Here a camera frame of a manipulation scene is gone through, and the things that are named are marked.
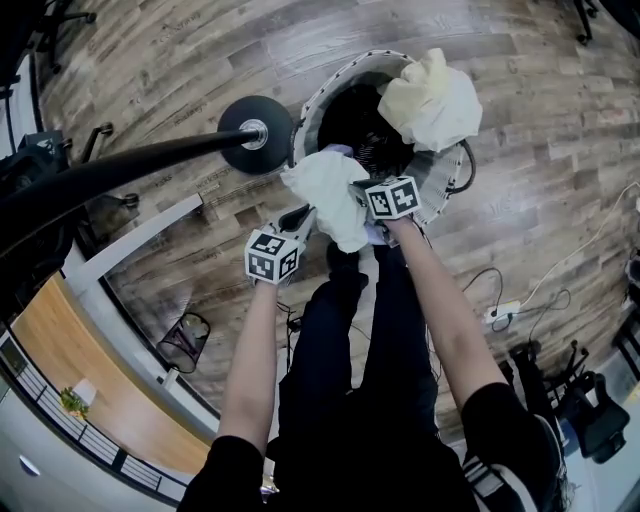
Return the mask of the white clothes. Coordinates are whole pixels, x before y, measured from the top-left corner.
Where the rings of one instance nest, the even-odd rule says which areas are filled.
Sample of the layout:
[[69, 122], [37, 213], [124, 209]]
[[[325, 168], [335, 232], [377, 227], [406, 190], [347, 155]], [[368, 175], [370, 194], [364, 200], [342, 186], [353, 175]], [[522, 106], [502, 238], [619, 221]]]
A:
[[318, 229], [344, 253], [358, 252], [368, 243], [366, 209], [359, 205], [349, 186], [369, 178], [345, 145], [329, 145], [286, 167], [281, 179], [291, 192], [317, 210]]

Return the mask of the black mesh wastebasket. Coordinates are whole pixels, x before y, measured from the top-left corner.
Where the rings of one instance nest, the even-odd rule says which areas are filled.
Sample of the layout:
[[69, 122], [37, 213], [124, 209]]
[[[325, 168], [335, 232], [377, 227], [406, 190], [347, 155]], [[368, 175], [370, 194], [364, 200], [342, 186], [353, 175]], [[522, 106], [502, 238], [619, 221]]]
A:
[[186, 312], [157, 343], [156, 349], [171, 368], [191, 374], [210, 332], [210, 324], [201, 315]]

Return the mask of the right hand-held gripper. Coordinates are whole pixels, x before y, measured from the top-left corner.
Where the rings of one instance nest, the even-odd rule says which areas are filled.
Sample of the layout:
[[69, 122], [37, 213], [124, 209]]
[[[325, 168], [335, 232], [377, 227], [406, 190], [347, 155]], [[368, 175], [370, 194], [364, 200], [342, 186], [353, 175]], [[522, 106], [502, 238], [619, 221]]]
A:
[[420, 209], [420, 196], [415, 179], [410, 176], [354, 181], [349, 192], [375, 221], [398, 220]]

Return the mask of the black coat rack stand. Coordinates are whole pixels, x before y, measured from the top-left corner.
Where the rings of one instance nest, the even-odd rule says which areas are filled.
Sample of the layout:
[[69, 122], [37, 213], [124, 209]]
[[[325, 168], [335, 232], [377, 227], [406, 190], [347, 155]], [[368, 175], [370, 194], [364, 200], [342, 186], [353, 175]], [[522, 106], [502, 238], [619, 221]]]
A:
[[130, 149], [41, 178], [0, 199], [0, 256], [88, 201], [196, 157], [219, 152], [238, 171], [269, 173], [287, 161], [293, 126], [280, 103], [247, 96], [227, 107], [217, 132]]

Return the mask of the person's right forearm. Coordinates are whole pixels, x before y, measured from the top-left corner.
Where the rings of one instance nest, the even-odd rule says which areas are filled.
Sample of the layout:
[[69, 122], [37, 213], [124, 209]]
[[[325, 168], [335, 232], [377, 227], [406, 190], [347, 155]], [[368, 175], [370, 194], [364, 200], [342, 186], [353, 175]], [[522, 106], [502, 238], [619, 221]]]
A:
[[475, 392], [506, 380], [470, 302], [416, 226], [406, 217], [385, 225], [400, 245], [436, 355], [462, 411]]

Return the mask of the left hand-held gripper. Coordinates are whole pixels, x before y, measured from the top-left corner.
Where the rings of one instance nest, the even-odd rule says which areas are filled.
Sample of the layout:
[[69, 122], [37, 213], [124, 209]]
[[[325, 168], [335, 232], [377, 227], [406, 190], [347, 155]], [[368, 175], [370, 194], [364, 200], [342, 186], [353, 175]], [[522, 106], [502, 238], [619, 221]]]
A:
[[309, 204], [280, 212], [275, 221], [278, 233], [254, 230], [244, 249], [245, 273], [248, 278], [278, 285], [299, 267], [303, 244], [310, 236], [317, 211]]

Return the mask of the white mesh laundry basket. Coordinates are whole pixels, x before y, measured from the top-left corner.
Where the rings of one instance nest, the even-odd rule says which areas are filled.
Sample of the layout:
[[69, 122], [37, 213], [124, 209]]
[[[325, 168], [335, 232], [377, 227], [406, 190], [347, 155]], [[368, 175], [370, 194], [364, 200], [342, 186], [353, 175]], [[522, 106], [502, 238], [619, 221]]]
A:
[[[409, 55], [393, 50], [370, 50], [338, 68], [303, 104], [291, 133], [287, 164], [292, 167], [318, 150], [322, 117], [340, 93], [356, 85], [383, 91], [413, 61]], [[440, 216], [452, 196], [470, 188], [476, 170], [473, 151], [465, 140], [438, 153], [415, 153], [406, 173], [416, 179], [422, 203], [422, 209], [415, 214], [417, 222], [426, 226]]]

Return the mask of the wooden table with white legs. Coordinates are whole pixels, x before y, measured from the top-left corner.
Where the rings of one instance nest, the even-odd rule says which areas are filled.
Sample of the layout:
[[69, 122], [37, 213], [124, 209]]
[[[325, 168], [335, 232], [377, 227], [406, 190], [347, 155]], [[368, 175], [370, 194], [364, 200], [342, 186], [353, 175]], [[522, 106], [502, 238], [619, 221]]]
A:
[[194, 194], [91, 258], [72, 247], [61, 271], [11, 325], [14, 339], [55, 387], [78, 386], [89, 397], [94, 426], [134, 456], [185, 474], [202, 467], [217, 420], [180, 390], [99, 280], [202, 203]]

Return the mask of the cream clothes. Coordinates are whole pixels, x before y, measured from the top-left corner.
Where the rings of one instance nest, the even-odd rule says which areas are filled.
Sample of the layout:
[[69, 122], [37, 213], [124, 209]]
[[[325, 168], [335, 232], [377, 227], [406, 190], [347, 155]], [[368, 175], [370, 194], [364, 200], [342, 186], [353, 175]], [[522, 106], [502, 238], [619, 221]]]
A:
[[389, 82], [378, 112], [416, 152], [440, 152], [478, 134], [483, 108], [469, 76], [432, 48]]

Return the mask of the person's left forearm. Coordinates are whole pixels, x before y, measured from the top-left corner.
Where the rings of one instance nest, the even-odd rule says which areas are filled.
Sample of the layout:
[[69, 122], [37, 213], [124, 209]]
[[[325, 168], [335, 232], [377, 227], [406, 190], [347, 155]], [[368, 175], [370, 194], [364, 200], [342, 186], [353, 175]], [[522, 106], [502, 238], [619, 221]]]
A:
[[218, 434], [250, 442], [266, 452], [277, 375], [278, 288], [259, 281], [236, 342], [223, 394]]

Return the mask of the white power strip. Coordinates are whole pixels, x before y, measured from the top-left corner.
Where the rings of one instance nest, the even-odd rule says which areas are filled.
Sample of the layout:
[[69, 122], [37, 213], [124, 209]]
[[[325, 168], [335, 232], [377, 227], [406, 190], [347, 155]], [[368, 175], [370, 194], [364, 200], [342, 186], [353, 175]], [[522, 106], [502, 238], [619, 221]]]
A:
[[521, 308], [521, 302], [513, 300], [499, 303], [497, 306], [488, 308], [484, 315], [484, 323], [491, 324], [495, 321], [508, 320], [509, 316], [517, 315]]

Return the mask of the person's black shirt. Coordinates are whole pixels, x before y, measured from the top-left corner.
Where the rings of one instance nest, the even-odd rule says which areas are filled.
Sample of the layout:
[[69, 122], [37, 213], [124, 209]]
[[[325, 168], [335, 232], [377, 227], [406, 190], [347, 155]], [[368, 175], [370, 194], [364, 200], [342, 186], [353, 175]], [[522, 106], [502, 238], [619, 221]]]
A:
[[177, 512], [547, 512], [561, 467], [548, 422], [496, 383], [472, 395], [462, 423], [464, 463], [434, 435], [379, 438], [360, 425], [309, 449], [284, 445], [268, 499], [259, 451], [220, 437]]

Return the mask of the person's black trousers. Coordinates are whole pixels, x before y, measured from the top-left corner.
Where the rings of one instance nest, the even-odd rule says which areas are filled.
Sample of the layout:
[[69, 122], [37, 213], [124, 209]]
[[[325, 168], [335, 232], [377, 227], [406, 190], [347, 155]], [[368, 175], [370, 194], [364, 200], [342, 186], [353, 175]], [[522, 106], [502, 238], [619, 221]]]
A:
[[426, 322], [408, 268], [397, 248], [376, 246], [379, 277], [363, 381], [351, 385], [349, 330], [362, 291], [328, 278], [313, 293], [288, 374], [279, 385], [281, 436], [302, 436], [366, 419], [385, 410], [393, 425], [433, 434], [437, 385]]

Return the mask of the small potted plant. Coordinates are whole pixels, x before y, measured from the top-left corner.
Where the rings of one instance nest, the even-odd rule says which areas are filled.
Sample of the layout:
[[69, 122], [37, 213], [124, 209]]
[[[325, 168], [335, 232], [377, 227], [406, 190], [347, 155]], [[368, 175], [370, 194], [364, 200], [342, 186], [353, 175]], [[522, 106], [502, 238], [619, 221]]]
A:
[[96, 394], [94, 385], [83, 378], [75, 386], [65, 387], [60, 391], [60, 404], [70, 416], [86, 420]]

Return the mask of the person's black shoe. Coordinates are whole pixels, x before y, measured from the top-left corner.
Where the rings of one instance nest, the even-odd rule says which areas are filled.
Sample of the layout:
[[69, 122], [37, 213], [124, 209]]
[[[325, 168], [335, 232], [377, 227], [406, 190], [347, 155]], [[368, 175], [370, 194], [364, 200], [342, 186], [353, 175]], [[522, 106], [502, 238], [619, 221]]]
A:
[[330, 242], [326, 250], [329, 279], [333, 281], [353, 281], [362, 291], [369, 283], [369, 277], [359, 270], [359, 252], [345, 253], [336, 242]]

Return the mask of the black railing with wooden handrail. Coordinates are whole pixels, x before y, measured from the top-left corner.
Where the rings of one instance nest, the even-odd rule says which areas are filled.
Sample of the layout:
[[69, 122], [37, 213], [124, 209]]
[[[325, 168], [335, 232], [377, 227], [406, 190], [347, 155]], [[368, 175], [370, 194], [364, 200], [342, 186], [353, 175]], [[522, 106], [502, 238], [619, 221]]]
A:
[[0, 374], [8, 379], [27, 408], [81, 457], [164, 505], [178, 505], [186, 484], [129, 454], [90, 422], [66, 413], [57, 390], [7, 332], [0, 335]]

